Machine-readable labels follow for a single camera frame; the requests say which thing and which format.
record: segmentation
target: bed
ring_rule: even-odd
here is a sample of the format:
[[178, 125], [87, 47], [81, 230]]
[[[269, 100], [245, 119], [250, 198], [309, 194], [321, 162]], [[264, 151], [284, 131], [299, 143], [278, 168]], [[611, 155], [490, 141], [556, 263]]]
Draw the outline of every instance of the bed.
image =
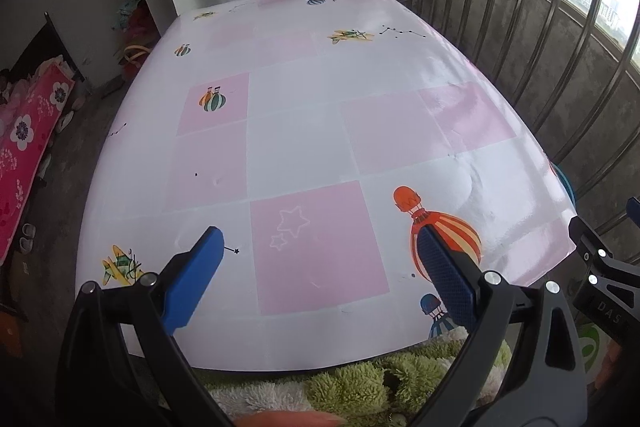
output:
[[133, 284], [213, 225], [225, 256], [175, 333], [191, 365], [328, 367], [433, 331], [421, 224], [527, 285], [574, 249], [573, 216], [514, 110], [395, 0], [241, 0], [183, 14], [133, 82], [76, 286]]
[[15, 86], [0, 105], [0, 265], [69, 92], [84, 80], [47, 13], [45, 19], [11, 69]]

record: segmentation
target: orange object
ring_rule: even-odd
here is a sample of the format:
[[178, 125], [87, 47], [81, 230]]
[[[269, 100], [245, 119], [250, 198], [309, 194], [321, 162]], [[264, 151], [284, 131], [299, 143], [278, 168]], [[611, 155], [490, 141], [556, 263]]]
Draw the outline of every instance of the orange object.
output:
[[12, 357], [22, 358], [22, 344], [18, 320], [8, 313], [0, 312], [0, 343]]
[[411, 214], [414, 220], [410, 232], [411, 256], [418, 273], [431, 281], [426, 267], [418, 257], [418, 232], [424, 225], [433, 225], [436, 233], [454, 251], [466, 253], [478, 266], [481, 259], [481, 242], [476, 231], [466, 222], [456, 216], [425, 210], [422, 198], [409, 187], [398, 187], [394, 190], [394, 201], [401, 212]]

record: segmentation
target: fluffy green fabric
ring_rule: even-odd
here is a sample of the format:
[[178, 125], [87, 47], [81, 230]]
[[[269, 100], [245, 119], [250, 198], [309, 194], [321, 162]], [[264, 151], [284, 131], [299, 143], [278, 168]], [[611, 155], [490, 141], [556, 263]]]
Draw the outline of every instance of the fluffy green fabric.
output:
[[314, 409], [343, 418], [372, 415], [388, 409], [385, 371], [371, 362], [339, 367], [306, 381], [306, 398]]
[[379, 363], [398, 378], [394, 405], [406, 413], [417, 413], [446, 374], [440, 362], [415, 353], [395, 353]]
[[[407, 418], [418, 412], [446, 374], [438, 359], [454, 359], [464, 341], [418, 344], [366, 362], [328, 369], [314, 375], [228, 373], [196, 370], [209, 390], [243, 387], [259, 381], [300, 381], [306, 399], [316, 410], [331, 412], [347, 420], [346, 427], [402, 427], [390, 420], [390, 413]], [[509, 346], [503, 342], [494, 365], [507, 368]]]

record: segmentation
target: white shoe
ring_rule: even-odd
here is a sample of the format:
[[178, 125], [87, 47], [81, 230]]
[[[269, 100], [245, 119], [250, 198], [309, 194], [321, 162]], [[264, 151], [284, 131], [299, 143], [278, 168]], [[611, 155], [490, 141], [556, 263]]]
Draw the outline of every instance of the white shoe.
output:
[[33, 239], [36, 236], [36, 227], [31, 223], [25, 223], [22, 226], [22, 235], [27, 239]]
[[30, 253], [33, 248], [33, 239], [27, 239], [26, 237], [20, 238], [20, 251], [22, 253]]
[[47, 173], [49, 165], [51, 165], [51, 153], [44, 156], [44, 159], [40, 162], [36, 176], [40, 179], [43, 179], [44, 175]]
[[71, 104], [71, 109], [77, 111], [84, 105], [84, 102], [86, 102], [86, 97], [84, 94], [81, 94], [74, 100], [74, 103]]
[[56, 124], [56, 133], [60, 134], [64, 130], [64, 128], [67, 125], [69, 125], [69, 122], [71, 122], [71, 119], [73, 117], [74, 117], [74, 112], [69, 111], [65, 116], [60, 118], [60, 120], [58, 120], [58, 123]]

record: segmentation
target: constellation print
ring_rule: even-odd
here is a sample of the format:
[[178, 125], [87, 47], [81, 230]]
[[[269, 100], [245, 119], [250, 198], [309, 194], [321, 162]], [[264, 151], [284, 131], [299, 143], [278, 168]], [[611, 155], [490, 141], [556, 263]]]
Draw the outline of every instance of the constellation print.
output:
[[418, 36], [418, 37], [424, 37], [424, 38], [426, 38], [426, 37], [427, 37], [427, 35], [420, 35], [420, 33], [416, 33], [416, 32], [414, 32], [414, 31], [412, 31], [412, 30], [401, 32], [400, 30], [396, 30], [395, 28], [392, 28], [391, 26], [385, 26], [385, 25], [382, 25], [382, 27], [384, 28], [384, 31], [381, 31], [381, 32], [379, 33], [379, 35], [383, 35], [383, 34], [385, 34], [386, 32], [388, 32], [389, 30], [391, 30], [391, 31], [393, 31], [393, 32], [395, 32], [395, 33], [412, 33], [412, 34], [414, 34], [414, 35], [416, 35], [416, 36]]
[[124, 129], [124, 126], [125, 126], [126, 124], [127, 124], [127, 122], [123, 123], [117, 131], [112, 132], [109, 136], [113, 136], [114, 134], [119, 133], [121, 130], [123, 130], [123, 129]]

